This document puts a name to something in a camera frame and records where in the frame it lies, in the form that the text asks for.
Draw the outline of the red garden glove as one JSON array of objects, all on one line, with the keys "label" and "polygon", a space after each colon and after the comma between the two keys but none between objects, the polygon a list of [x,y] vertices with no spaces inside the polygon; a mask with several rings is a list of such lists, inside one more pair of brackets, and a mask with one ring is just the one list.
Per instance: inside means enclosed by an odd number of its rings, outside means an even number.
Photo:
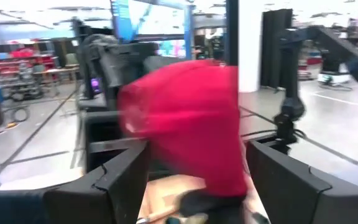
[{"label": "red garden glove", "polygon": [[203,180],[181,199],[185,216],[239,208],[247,195],[238,99],[238,68],[216,60],[165,65],[119,91],[122,128],[170,168]]}]

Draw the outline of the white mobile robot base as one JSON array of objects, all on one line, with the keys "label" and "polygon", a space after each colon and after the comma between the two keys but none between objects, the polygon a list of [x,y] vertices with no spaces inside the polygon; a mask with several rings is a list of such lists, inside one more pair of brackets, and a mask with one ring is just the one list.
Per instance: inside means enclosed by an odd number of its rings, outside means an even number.
[{"label": "white mobile robot base", "polygon": [[318,75],[318,82],[328,85],[339,85],[348,83],[351,74],[344,63],[335,60],[324,59],[321,71]]}]

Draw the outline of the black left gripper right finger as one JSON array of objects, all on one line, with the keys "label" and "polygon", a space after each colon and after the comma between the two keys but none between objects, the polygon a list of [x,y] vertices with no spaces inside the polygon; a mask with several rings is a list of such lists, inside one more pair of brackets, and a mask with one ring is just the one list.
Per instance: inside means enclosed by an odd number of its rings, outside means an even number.
[{"label": "black left gripper right finger", "polygon": [[358,185],[256,141],[246,158],[271,224],[358,224]]}]

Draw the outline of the blue metal column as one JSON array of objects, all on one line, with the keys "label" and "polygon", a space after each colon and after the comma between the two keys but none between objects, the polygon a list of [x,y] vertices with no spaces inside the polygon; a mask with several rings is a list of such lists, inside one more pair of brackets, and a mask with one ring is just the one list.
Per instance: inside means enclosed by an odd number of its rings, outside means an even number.
[{"label": "blue metal column", "polygon": [[184,41],[185,41],[185,58],[193,58],[193,6],[187,4],[184,7]]}]

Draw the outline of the red storage shelving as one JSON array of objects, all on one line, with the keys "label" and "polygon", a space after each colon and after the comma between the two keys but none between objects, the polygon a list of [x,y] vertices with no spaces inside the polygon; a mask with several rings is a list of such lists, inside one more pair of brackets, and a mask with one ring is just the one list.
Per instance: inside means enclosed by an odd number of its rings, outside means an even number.
[{"label": "red storage shelving", "polygon": [[0,87],[9,95],[43,95],[58,81],[54,68],[53,55],[37,54],[32,48],[0,53]]}]

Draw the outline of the black curtain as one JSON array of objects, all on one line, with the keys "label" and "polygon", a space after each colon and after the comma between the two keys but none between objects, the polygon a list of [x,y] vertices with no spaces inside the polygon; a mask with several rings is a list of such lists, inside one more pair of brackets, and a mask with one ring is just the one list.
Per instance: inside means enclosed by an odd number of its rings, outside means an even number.
[{"label": "black curtain", "polygon": [[260,85],[278,88],[281,79],[279,35],[292,25],[293,9],[279,9],[263,13]]}]

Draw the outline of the wooden handled garden hand tool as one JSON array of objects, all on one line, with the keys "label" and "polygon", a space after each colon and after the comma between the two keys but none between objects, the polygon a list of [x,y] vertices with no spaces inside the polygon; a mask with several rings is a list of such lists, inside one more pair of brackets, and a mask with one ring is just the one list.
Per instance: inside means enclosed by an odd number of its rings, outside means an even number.
[{"label": "wooden handled garden hand tool", "polygon": [[175,217],[176,213],[151,213],[146,217],[140,217],[135,224],[165,224],[169,217]]}]

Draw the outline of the black open crate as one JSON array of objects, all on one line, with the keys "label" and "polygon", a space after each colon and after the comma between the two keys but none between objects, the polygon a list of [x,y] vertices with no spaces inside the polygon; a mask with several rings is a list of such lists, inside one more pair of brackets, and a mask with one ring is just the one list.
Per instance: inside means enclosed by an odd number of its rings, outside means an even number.
[{"label": "black open crate", "polygon": [[138,175],[148,176],[147,141],[129,137],[119,124],[117,111],[91,112],[84,118],[85,171],[131,167]]}]

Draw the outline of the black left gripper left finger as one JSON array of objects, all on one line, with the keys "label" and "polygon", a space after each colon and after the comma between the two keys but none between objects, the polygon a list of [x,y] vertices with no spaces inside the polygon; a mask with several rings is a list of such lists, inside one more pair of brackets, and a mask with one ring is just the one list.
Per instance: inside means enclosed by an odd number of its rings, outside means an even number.
[{"label": "black left gripper left finger", "polygon": [[48,224],[135,224],[148,180],[148,142],[108,144],[116,157],[44,194]]}]

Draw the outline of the dark grey background machine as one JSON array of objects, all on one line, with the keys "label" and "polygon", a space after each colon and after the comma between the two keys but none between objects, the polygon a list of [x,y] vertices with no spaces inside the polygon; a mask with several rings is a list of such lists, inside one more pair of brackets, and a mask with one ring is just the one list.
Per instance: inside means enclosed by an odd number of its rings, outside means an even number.
[{"label": "dark grey background machine", "polygon": [[101,89],[109,110],[117,108],[119,90],[147,74],[144,60],[156,56],[153,42],[121,44],[112,35],[92,34],[79,45],[83,61],[91,73],[101,78]]}]

